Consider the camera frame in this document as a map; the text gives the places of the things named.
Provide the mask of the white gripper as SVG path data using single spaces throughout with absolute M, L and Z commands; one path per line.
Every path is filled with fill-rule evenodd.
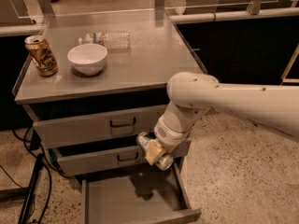
M 167 152 L 171 153 L 177 145 L 182 143 L 190 132 L 190 127 L 184 124 L 175 116 L 162 115 L 159 117 L 154 134 L 161 144 L 167 147 Z M 163 156 L 165 150 L 153 139 L 148 143 L 146 160 L 150 165 L 154 164 Z

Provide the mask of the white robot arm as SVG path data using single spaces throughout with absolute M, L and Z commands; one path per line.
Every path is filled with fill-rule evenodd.
M 298 86 L 228 84 L 210 75 L 182 72 L 168 81 L 167 95 L 170 103 L 146 151 L 149 164 L 165 159 L 162 167 L 166 169 L 172 162 L 169 154 L 210 109 L 299 140 Z

